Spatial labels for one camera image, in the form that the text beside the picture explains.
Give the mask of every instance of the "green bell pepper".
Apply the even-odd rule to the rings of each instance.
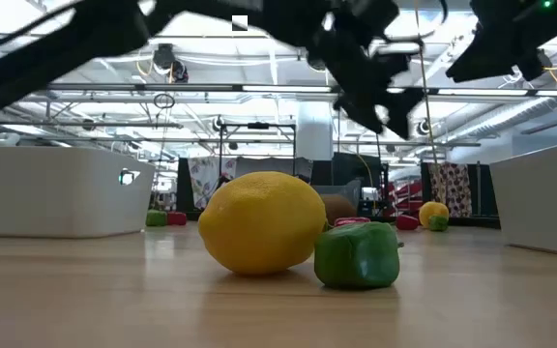
[[[315,274],[326,286],[345,289],[391,286],[399,273],[398,240],[388,223],[353,223],[315,242]]]
[[[445,217],[433,216],[429,218],[429,230],[445,232],[449,228],[449,220]]]
[[[166,226],[166,212],[151,210],[147,212],[145,218],[145,225],[148,227],[163,227]]]

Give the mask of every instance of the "wooden table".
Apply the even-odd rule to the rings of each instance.
[[[402,234],[393,288],[338,292],[312,263],[240,278],[196,225],[0,239],[0,347],[557,348],[557,255],[496,230]]]

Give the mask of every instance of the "yellow lemon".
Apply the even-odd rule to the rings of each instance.
[[[208,252],[225,268],[268,275],[306,261],[326,224],[319,194],[278,172],[255,172],[219,188],[199,218]]]
[[[424,228],[429,228],[429,218],[431,217],[449,218],[448,207],[439,202],[426,202],[418,212],[418,220]]]

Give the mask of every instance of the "floral curtain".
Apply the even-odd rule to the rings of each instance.
[[[194,207],[204,209],[219,186],[219,159],[189,159]],[[222,159],[221,175],[232,180],[236,175],[236,159]]]
[[[442,163],[429,165],[431,197],[449,207],[452,218],[472,216],[472,193],[467,164]]]

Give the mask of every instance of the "white bin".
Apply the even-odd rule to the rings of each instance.
[[[121,185],[123,169],[139,172]],[[145,226],[154,166],[103,150],[0,147],[0,237],[92,238]]]
[[[557,146],[490,168],[507,243],[557,253]]]

